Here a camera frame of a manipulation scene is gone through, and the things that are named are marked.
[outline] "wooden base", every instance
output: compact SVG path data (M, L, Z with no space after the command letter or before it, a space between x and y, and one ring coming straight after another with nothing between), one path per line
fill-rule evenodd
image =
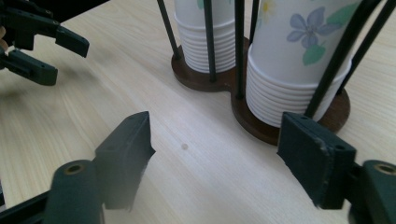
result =
M172 68L175 72L175 77L183 85L197 91L229 91L231 93L231 102L233 107L233 114L238 122L253 136L262 141L277 145L279 137L279 128L268 125L257 119L248 109L246 98L237 99L236 84L235 84L235 68L228 71L217 73L217 80L215 82L209 81L209 74L203 74L189 68L184 60L183 48L178 47L181 58L176 60L172 58ZM247 77L247 62L248 62L248 40L245 39L244 46L244 76L243 76L243 93L245 95L246 77ZM323 118L318 121L319 124L328 128L330 131L338 132L347 122L350 113L350 102L347 92L336 95L329 106L329 109L324 114Z

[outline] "light wood surface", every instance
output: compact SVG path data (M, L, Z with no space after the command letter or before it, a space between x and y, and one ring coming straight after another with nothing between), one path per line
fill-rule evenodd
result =
M174 2L165 4L177 43ZM246 4L248 36L251 0ZM357 163L396 163L396 15L346 86L351 114L338 136ZM64 27L89 39L83 59L37 36L25 51L59 69L53 87L0 72L0 179L7 207L50 187L66 162L94 150L127 116L149 111L152 157L131 213L108 223L347 223L347 210L317 209L276 147L235 120L228 92L190 90L174 77L156 1L113 0Z

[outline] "blue flower print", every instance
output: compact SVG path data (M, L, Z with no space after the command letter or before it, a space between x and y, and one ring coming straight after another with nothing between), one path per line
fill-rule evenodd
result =
M335 30L341 28L341 23L324 22L324 7L319 7L312 11L306 22L300 14L294 14L290 18L290 26L296 30L288 35L289 42L297 42L302 39L304 48L309 49L311 46L318 44L317 35L329 35Z

